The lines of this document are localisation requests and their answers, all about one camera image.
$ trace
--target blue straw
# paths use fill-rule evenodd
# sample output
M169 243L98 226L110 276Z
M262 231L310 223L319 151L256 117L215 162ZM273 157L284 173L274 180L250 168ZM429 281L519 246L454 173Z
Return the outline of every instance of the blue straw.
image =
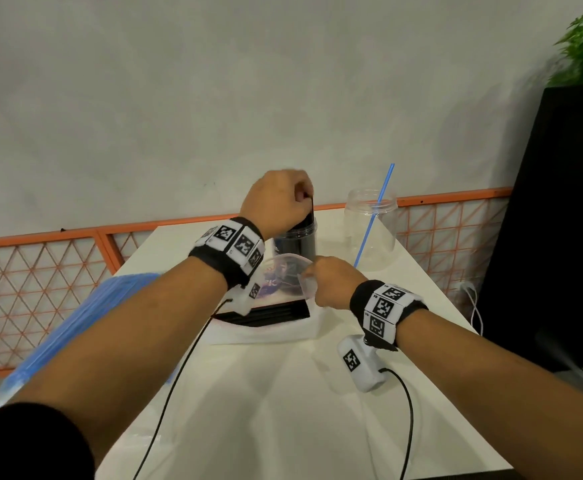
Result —
M392 172L394 171L394 164L390 165L390 169L387 171L387 177L385 177L385 183L383 183L383 188L381 189L381 193L378 195L378 201L376 203L381 203L383 200L383 195L385 190L387 189L387 184L390 183L390 178L392 177ZM367 238L369 237L370 230L372 230L372 225L374 224L374 219L376 218L376 214L372 214L372 218L370 219L370 224L367 226L367 231L365 231L365 237L363 237L363 242L361 243L361 248L358 250L358 256L356 256L356 261L354 261L354 267L358 267L358 262L361 260L361 256L363 255L363 248L365 247L365 243L367 242Z

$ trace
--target black sleeve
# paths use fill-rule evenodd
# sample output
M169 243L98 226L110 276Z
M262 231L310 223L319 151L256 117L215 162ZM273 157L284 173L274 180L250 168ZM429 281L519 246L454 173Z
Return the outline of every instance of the black sleeve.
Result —
M0 479L95 476L94 457L78 427L43 404L0 408Z

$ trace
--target orange fence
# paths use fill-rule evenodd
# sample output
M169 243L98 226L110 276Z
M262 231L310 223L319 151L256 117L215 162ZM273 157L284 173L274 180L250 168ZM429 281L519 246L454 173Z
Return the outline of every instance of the orange fence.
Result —
M398 203L400 207L423 206L427 213L430 212L425 209L428 205L487 200L507 197L510 193L510 188L488 189L399 198ZM344 203L336 203L317 205L315 209L344 206ZM0 237L0 377L22 362L96 286L118 271L142 243L141 239L156 227L233 216L187 217ZM421 239L424 234L417 232L420 231L417 224L413 220L409 227L413 228L414 238L418 234ZM437 231L432 227L432 236ZM408 250L414 248L410 252L418 260L422 259L418 252L413 252L418 251L418 242L404 244ZM437 250L433 245L431 248L430 254L436 256ZM438 270L432 267L426 271ZM446 279L448 288L450 279Z

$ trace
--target white sensor device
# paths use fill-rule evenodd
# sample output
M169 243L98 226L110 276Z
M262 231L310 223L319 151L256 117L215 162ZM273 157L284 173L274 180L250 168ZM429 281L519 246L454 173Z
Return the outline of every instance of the white sensor device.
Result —
M369 392L387 380L385 373L379 372L387 366L376 354L377 349L365 343L363 335L347 335L336 348L359 391Z

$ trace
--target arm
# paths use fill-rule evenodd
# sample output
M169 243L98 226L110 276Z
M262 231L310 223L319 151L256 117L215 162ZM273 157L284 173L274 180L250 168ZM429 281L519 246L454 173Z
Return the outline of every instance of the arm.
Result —
M311 211L312 200L304 194L313 194L305 172L268 172L249 191L240 215L269 239ZM222 274L187 258L75 338L11 402L63 412L82 432L98 466L226 292Z
M319 285L317 305L342 310L367 280L333 257L317 258L310 273ZM519 473L583 478L583 393L427 310L399 322L396 341Z

